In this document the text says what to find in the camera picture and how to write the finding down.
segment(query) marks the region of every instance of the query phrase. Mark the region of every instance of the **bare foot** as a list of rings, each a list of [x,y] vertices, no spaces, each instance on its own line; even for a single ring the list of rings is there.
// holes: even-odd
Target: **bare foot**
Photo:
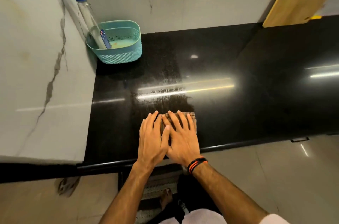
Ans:
[[[169,188],[165,189],[160,197],[161,210],[164,210],[166,205],[168,205],[172,200],[172,191]]]

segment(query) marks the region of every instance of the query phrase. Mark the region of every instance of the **blue label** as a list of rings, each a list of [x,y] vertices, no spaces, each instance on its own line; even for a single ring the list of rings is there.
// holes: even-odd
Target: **blue label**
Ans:
[[[108,38],[106,37],[105,31],[102,29],[100,30],[100,36],[102,38],[102,40],[104,41],[104,44],[106,46],[107,49],[111,49],[111,44],[108,42]]]

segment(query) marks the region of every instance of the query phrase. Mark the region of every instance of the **person's left hand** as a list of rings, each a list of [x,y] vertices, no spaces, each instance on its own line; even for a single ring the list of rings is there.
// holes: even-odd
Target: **person's left hand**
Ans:
[[[149,114],[142,121],[140,127],[138,160],[141,166],[153,170],[163,160],[168,150],[168,139],[170,137],[170,126],[167,125],[164,132],[160,134],[161,115],[154,122],[158,111]]]

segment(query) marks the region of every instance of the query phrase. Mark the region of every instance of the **bracelet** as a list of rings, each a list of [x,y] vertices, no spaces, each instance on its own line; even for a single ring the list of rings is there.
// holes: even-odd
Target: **bracelet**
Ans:
[[[192,174],[193,170],[201,163],[208,162],[205,157],[196,158],[187,166],[187,170]]]

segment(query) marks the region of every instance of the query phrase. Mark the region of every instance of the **granite countertop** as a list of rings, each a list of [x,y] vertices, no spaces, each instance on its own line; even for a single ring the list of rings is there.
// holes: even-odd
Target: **granite countertop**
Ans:
[[[139,60],[98,62],[84,162],[2,164],[2,181],[117,172],[136,160],[141,121],[155,110],[195,112],[203,153],[337,133],[338,29],[331,16],[144,34]]]

